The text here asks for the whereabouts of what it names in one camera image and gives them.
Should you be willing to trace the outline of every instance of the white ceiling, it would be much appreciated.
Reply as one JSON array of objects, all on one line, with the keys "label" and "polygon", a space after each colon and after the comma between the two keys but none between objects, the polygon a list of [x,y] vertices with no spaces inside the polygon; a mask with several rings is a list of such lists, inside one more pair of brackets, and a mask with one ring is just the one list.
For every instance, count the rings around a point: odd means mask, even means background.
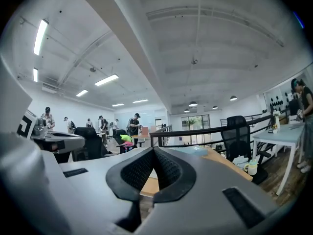
[{"label": "white ceiling", "polygon": [[[141,9],[135,12],[145,14],[154,34],[162,60],[156,76],[173,114],[182,113],[193,100],[209,109],[222,108],[232,95],[242,99],[263,92],[307,62],[299,57],[307,48],[300,26],[280,0],[138,1]],[[142,72],[145,67],[138,67],[130,49],[85,0],[29,0],[18,18],[12,50],[15,72],[25,79],[32,78],[36,67],[40,81],[55,85],[59,93],[75,97],[87,89],[81,97],[86,102],[127,107],[147,98],[160,103]],[[49,26],[36,56],[33,46],[41,19]],[[94,85],[114,73],[118,80]]]},{"label": "white ceiling", "polygon": [[[37,56],[33,47],[41,19],[49,25]],[[13,32],[14,71],[32,80],[37,68],[39,90],[45,82],[59,94],[77,98],[86,89],[80,100],[108,108],[119,103],[125,104],[119,108],[130,107],[140,99],[161,104],[124,46],[85,0],[29,0],[16,16]],[[119,79],[95,85],[112,74]]]}]

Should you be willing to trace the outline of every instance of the floor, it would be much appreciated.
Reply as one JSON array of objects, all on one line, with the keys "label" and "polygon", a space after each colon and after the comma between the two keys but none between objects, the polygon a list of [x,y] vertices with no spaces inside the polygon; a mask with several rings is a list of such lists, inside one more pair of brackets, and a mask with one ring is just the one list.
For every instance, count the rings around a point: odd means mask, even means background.
[{"label": "floor", "polygon": [[[286,182],[285,188],[280,194],[276,195],[280,182],[282,181],[287,167],[289,159],[290,149],[286,148],[286,151],[283,150],[278,152],[277,157],[271,158],[266,161],[262,167],[268,172],[268,178],[263,181],[259,186],[269,194],[273,200],[277,203],[278,206],[282,206],[285,203],[293,200],[297,197],[305,185],[306,174],[302,174],[297,168],[299,152],[296,152],[296,155],[293,160],[293,165],[289,178]],[[152,198],[141,196],[140,200],[140,213],[141,219],[144,220],[149,213],[152,211]]]}]

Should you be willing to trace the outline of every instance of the man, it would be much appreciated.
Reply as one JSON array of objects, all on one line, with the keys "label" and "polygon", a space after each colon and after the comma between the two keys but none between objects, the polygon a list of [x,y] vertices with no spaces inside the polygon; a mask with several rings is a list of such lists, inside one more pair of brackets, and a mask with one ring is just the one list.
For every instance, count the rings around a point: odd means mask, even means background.
[{"label": "man", "polygon": [[99,119],[101,120],[101,132],[102,134],[102,142],[105,145],[105,147],[108,147],[108,143],[107,143],[107,129],[108,129],[108,122],[105,118],[103,118],[103,116],[99,116]]},{"label": "man", "polygon": [[50,113],[50,107],[45,108],[45,113],[43,113],[41,117],[45,119],[48,130],[53,131],[55,122],[54,122],[54,118],[52,117],[52,114]]},{"label": "man", "polygon": [[92,122],[90,121],[90,118],[87,119],[86,127],[92,127],[93,128],[93,125],[92,125]]},{"label": "man", "polygon": [[118,130],[118,126],[117,126],[117,122],[118,122],[118,119],[116,119],[113,123],[113,137],[116,135],[116,130]]},{"label": "man", "polygon": [[65,117],[64,121],[66,121],[66,123],[67,123],[67,132],[70,134],[74,134],[74,130],[75,130],[76,126],[73,123],[73,121],[69,120],[68,117]]},{"label": "man", "polygon": [[[139,113],[136,113],[135,116],[130,119],[130,124],[129,124],[129,133],[130,136],[138,135],[138,129],[141,130],[141,125],[139,124],[138,118],[140,118]],[[134,139],[134,146],[137,148],[137,142],[138,139]]]}]

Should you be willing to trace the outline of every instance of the black railing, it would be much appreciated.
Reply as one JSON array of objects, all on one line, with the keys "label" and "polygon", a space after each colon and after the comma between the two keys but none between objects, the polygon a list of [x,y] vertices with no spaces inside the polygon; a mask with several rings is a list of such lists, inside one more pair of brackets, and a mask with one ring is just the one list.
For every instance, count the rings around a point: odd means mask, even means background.
[{"label": "black railing", "polygon": [[171,132],[172,131],[172,125],[170,124],[169,126],[165,126],[161,129],[158,129],[157,131],[150,133],[151,137],[151,147],[155,146],[157,143],[159,146],[165,146],[168,144],[169,136],[164,136],[158,139],[156,142],[153,141],[153,135],[154,133],[163,133],[163,132]]},{"label": "black railing", "polygon": [[[249,115],[249,116],[245,116],[244,118],[246,119],[247,122],[252,121],[252,124],[250,125],[250,127],[253,128],[254,127],[253,120],[260,118],[262,114],[263,113],[255,114],[255,115]],[[227,126],[227,119],[220,119],[220,121],[221,121],[221,127]]]},{"label": "black railing", "polygon": [[[287,116],[288,116],[287,110],[282,110],[281,113],[285,113],[285,116],[283,118],[281,118],[280,120],[287,118]],[[268,115],[265,117],[259,117],[259,118],[253,119],[251,121],[248,121],[247,125],[252,125],[252,124],[255,125],[259,122],[263,122],[263,121],[269,120],[269,119],[270,119],[269,125],[267,125],[263,128],[260,128],[258,130],[255,130],[255,131],[251,132],[250,134],[254,134],[254,133],[259,132],[259,131],[264,130],[264,129],[269,129],[272,126],[272,123],[275,123],[275,118],[273,115]],[[153,143],[153,138],[158,138],[159,147],[168,147],[168,148],[170,148],[170,147],[188,147],[188,146],[194,146],[194,145],[211,145],[211,144],[215,144],[215,143],[222,143],[222,142],[224,142],[223,140],[205,142],[205,143],[197,143],[197,144],[164,145],[164,141],[162,138],[164,138],[164,137],[167,137],[167,138],[169,138],[169,137],[182,137],[182,136],[200,135],[200,134],[212,134],[212,133],[220,132],[224,128],[225,127],[216,127],[216,128],[193,130],[193,131],[172,131],[172,132],[170,132],[170,131],[164,132],[164,131],[161,131],[163,129],[160,129],[156,132],[150,133],[151,146],[154,146],[154,144],[155,144],[155,143]]]}]

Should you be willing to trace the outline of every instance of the black shirt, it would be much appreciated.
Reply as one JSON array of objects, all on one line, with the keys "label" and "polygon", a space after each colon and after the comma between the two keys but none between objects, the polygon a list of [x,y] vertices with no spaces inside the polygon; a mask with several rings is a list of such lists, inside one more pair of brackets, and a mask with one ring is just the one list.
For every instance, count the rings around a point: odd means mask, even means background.
[{"label": "black shirt", "polygon": [[[133,118],[130,120],[129,124],[135,124],[135,125],[138,125],[139,124],[139,121],[138,120],[134,120]],[[138,135],[138,126],[136,127],[131,127],[129,126],[129,129],[130,129],[130,134],[131,136],[133,135]]]},{"label": "black shirt", "polygon": [[104,128],[106,130],[108,128],[108,122],[105,118],[101,120],[101,129],[103,128],[104,124],[107,124],[106,127]]},{"label": "black shirt", "polygon": [[[304,106],[304,109],[307,109],[308,106],[309,106],[309,102],[307,100],[307,94],[311,94],[311,97],[313,98],[313,93],[311,92],[311,90],[307,86],[305,86],[303,88],[303,94],[302,94],[302,104]],[[311,110],[310,112],[306,113],[305,115],[309,116],[311,114],[313,114],[313,110]]]}]

